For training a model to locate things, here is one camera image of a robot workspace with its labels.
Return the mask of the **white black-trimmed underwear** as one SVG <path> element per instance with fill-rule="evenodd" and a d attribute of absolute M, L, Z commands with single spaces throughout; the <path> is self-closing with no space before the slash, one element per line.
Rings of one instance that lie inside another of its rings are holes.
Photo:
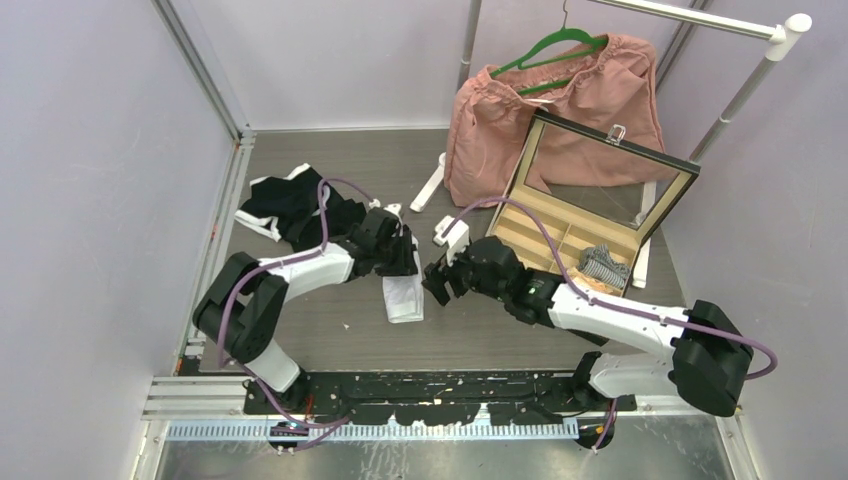
<path fill-rule="evenodd" d="M 383 297 L 387 319 L 392 324 L 424 320 L 424 289 L 419 242 L 412 236 L 412 253 L 417 272 L 409 276 L 384 277 Z"/>

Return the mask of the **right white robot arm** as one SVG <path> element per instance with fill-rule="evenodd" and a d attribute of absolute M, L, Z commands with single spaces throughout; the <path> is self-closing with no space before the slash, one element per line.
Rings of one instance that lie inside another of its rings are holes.
<path fill-rule="evenodd" d="M 570 385 L 580 407 L 627 395 L 677 395 L 713 416 L 735 413 L 754 349 L 717 305 L 663 307 L 572 287 L 560 275 L 525 267 L 494 236 L 434 242 L 445 252 L 426 267 L 423 285 L 440 305 L 475 292 L 523 323 L 634 348 L 624 356 L 584 355 Z"/>

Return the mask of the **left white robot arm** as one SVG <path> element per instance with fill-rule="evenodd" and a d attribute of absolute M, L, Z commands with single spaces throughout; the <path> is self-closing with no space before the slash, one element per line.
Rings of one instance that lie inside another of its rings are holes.
<path fill-rule="evenodd" d="M 308 379 L 274 338 L 285 304 L 313 290 L 376 274 L 412 280 L 418 245 L 394 213 L 372 209 L 326 244 L 278 259 L 245 252 L 229 257 L 192 313 L 192 323 L 247 368 L 267 399 L 284 413 L 306 403 Z"/>

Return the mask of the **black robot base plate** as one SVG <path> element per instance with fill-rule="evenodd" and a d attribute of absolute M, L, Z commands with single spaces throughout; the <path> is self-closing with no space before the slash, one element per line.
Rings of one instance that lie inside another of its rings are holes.
<path fill-rule="evenodd" d="M 572 372 L 556 370 L 306 372 L 274 402 L 255 381 L 243 386 L 246 414 L 285 410 L 318 424 L 468 425 L 487 414 L 497 426 L 546 425 L 609 408 Z"/>

